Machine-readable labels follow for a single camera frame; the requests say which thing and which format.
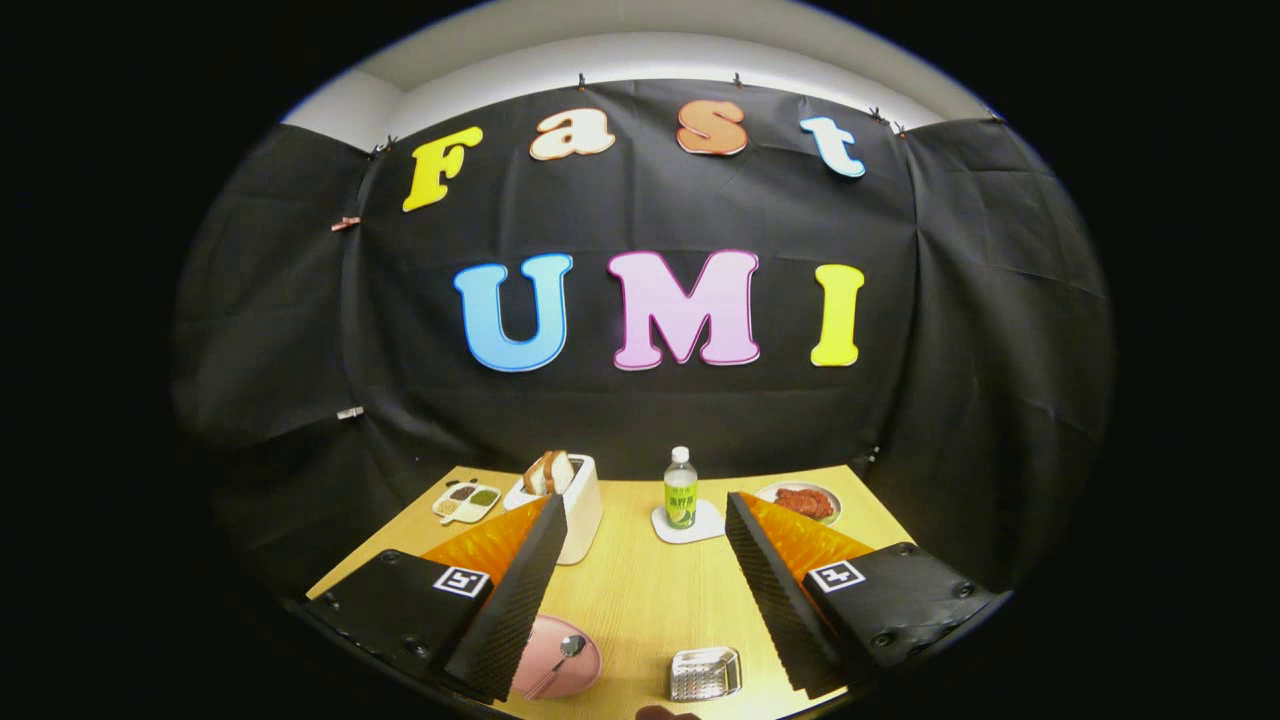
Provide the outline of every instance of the plastic bottle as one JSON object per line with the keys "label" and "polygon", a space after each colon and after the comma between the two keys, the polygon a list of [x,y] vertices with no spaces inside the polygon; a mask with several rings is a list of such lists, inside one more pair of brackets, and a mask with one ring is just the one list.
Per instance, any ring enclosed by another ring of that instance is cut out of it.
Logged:
{"label": "plastic bottle", "polygon": [[682,530],[694,524],[698,509],[698,470],[689,464],[689,448],[671,450],[671,465],[662,475],[667,524]]}

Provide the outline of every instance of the bread slice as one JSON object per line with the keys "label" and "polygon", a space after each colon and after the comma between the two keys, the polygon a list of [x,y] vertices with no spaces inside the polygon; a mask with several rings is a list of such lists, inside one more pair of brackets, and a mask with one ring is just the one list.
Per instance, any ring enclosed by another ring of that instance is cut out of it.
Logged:
{"label": "bread slice", "polygon": [[568,452],[564,450],[553,450],[550,460],[544,461],[543,466],[548,475],[547,489],[564,495],[564,491],[568,489],[570,483],[573,480],[573,465],[568,461]]}
{"label": "bread slice", "polygon": [[521,477],[524,491],[529,495],[547,495],[547,465],[550,452],[544,452]]}

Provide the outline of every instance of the metal spoon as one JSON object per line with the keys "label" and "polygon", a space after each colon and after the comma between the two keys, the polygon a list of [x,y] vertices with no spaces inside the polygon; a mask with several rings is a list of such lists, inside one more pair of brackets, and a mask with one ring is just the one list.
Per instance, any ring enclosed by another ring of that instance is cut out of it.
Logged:
{"label": "metal spoon", "polygon": [[525,693],[525,698],[538,700],[539,697],[541,697],[543,691],[545,691],[547,687],[552,684],[552,680],[556,679],[556,673],[559,671],[561,665],[564,665],[564,661],[568,660],[570,657],[573,657],[575,655],[582,652],[582,648],[585,647],[586,647],[586,638],[584,638],[582,635],[570,635],[562,639],[561,655],[563,655],[564,657],[561,657],[561,661],[556,664],[556,667],[552,667],[550,673],[544,675],[541,680],[538,680],[536,685],[534,685],[532,688],[530,688],[527,693]]}

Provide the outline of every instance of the bottle label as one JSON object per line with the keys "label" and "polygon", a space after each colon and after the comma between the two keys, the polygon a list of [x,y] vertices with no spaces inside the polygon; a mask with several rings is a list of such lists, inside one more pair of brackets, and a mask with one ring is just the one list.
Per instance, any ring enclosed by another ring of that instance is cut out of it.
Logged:
{"label": "bottle label", "polygon": [[667,521],[672,528],[684,529],[694,524],[694,510],[698,506],[698,483],[684,488],[666,488]]}

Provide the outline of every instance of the metal basket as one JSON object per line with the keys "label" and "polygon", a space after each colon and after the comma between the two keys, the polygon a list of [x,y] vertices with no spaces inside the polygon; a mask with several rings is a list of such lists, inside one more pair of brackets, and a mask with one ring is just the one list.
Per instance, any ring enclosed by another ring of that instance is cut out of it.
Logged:
{"label": "metal basket", "polygon": [[695,702],[742,689],[742,665],[731,647],[685,650],[671,660],[671,700]]}

